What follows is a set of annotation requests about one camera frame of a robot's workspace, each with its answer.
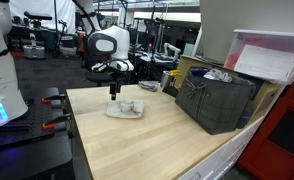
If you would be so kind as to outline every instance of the red cabinet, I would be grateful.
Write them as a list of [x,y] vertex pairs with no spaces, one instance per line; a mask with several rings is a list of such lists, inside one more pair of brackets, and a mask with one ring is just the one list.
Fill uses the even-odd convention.
[[268,114],[238,163],[259,179],[294,179],[294,83]]

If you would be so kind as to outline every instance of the white cabinet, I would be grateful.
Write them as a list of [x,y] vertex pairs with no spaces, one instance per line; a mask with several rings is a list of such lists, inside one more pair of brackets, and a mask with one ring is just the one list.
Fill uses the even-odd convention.
[[218,150],[187,171],[179,180],[220,179],[236,163],[263,119],[264,116],[246,127]]

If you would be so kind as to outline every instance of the black storage basket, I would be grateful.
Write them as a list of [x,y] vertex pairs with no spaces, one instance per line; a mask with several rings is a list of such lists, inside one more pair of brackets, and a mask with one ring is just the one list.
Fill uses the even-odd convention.
[[197,77],[192,69],[182,83],[176,104],[209,134],[234,131],[255,84],[231,75],[230,83]]

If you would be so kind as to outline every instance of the wooden table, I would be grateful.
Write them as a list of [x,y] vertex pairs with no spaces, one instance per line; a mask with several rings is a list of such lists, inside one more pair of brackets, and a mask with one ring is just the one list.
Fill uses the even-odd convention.
[[144,100],[140,119],[105,115],[109,87],[67,93],[95,180],[175,179],[240,132],[209,135],[160,89],[122,86],[117,100]]

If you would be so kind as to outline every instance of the blue light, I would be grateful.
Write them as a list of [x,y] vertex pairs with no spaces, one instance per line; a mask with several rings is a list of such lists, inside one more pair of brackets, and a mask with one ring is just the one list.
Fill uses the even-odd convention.
[[1,102],[0,102],[0,115],[3,118],[3,120],[5,120],[5,121],[8,120],[8,116],[6,114],[6,111],[3,107],[3,105],[1,104]]

